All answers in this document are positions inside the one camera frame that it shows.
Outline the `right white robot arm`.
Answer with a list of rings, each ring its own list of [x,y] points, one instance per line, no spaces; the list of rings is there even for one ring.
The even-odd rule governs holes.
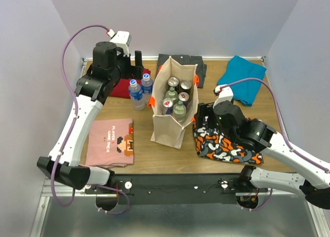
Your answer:
[[[276,189],[329,209],[329,163],[291,144],[263,121],[245,118],[232,102],[199,104],[193,135],[200,157],[244,165],[239,175],[219,180],[224,192],[253,194],[237,200],[239,205],[256,210],[257,193]]]

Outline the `blue cap bottle front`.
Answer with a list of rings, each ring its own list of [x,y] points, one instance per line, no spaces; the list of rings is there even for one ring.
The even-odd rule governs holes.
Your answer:
[[[141,79],[141,89],[143,91],[143,99],[146,104],[149,103],[150,97],[152,96],[153,84],[154,82],[150,77],[150,74],[144,73]]]

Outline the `beige canvas tote bag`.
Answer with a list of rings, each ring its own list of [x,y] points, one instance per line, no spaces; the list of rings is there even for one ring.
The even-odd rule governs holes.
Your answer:
[[[153,109],[154,131],[151,141],[177,149],[181,148],[185,129],[193,122],[199,104],[197,90],[199,78],[196,75],[196,69],[197,64],[181,65],[171,57],[162,65],[155,78],[152,96],[148,102],[148,105]],[[163,114],[162,102],[168,88],[168,79],[171,77],[176,77],[179,81],[188,80],[192,83],[188,111],[182,123],[179,123],[171,115]]]

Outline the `blue cap water bottle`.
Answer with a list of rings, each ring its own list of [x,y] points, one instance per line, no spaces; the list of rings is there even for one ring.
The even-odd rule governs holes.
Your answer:
[[[131,79],[129,82],[129,96],[136,110],[142,110],[145,106],[145,101],[143,99],[143,91],[141,86],[137,83],[135,79]]]

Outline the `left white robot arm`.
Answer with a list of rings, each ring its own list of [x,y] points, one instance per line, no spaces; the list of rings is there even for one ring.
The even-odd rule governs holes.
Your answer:
[[[142,52],[135,51],[135,63],[130,54],[112,42],[98,42],[93,49],[92,64],[77,81],[74,102],[64,129],[47,157],[39,157],[37,167],[55,182],[81,190],[96,185],[109,193],[115,185],[114,172],[101,167],[80,165],[80,156],[90,127],[107,97],[121,79],[141,79],[144,67]]]

